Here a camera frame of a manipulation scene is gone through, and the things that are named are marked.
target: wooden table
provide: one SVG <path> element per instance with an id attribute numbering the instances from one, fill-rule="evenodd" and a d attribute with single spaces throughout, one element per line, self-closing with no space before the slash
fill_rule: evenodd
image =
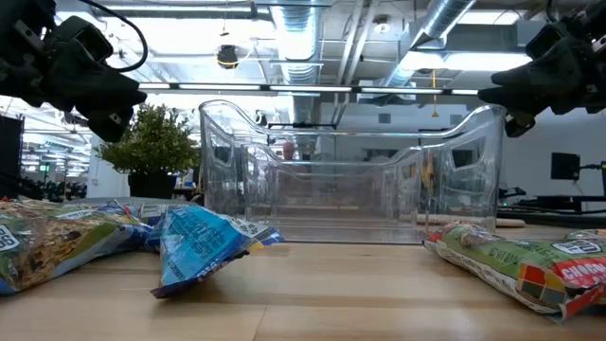
<path id="1" fill-rule="evenodd" d="M 604 317 L 556 325 L 421 246 L 278 244 L 173 300 L 149 293 L 158 268 L 133 252 L 0 298 L 0 340 L 606 339 Z"/>

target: clear plastic bin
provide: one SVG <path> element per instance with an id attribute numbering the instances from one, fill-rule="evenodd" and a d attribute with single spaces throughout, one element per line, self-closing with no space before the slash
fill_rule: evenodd
<path id="1" fill-rule="evenodd" d="M 502 107 L 438 133 L 266 129 L 225 100 L 200 113 L 205 205 L 289 241 L 419 243 L 454 220 L 495 228 Z M 392 150 L 372 155 L 385 152 L 365 148 L 377 141 Z"/>

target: silver ductwork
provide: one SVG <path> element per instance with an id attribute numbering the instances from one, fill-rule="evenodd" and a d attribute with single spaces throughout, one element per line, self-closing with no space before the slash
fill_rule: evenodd
<path id="1" fill-rule="evenodd" d="M 271 7 L 277 30 L 277 53 L 281 60 L 311 61 L 316 56 L 320 31 L 320 9 L 302 6 Z M 317 65 L 283 64 L 282 74 L 287 84 L 317 84 Z M 319 123 L 315 97 L 294 96 L 294 122 Z"/>
<path id="2" fill-rule="evenodd" d="M 404 57 L 408 51 L 431 41 L 444 40 L 456 23 L 469 10 L 475 0 L 432 0 L 427 14 L 417 22 L 406 25 L 401 38 L 402 59 L 391 74 L 383 80 L 382 86 L 401 87 L 410 81 L 415 73 L 404 67 Z"/>

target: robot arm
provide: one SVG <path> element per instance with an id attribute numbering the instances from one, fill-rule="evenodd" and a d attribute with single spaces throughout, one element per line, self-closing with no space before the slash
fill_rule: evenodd
<path id="1" fill-rule="evenodd" d="M 76 108 L 95 134 L 117 142 L 133 106 L 147 98 L 138 91 L 139 83 L 121 72 L 136 69 L 147 54 L 132 67 L 111 68 L 106 60 L 113 48 L 95 26 L 79 17 L 56 26 L 54 16 L 54 0 L 0 1 L 0 95 L 36 107 L 48 102 L 65 112 Z M 138 28 L 127 24 L 137 30 L 147 51 Z"/>
<path id="2" fill-rule="evenodd" d="M 491 76 L 499 87 L 478 97 L 508 109 L 506 133 L 524 134 L 550 107 L 564 115 L 575 108 L 593 114 L 606 107 L 606 0 L 574 17 L 547 24 L 526 46 L 532 61 Z"/>

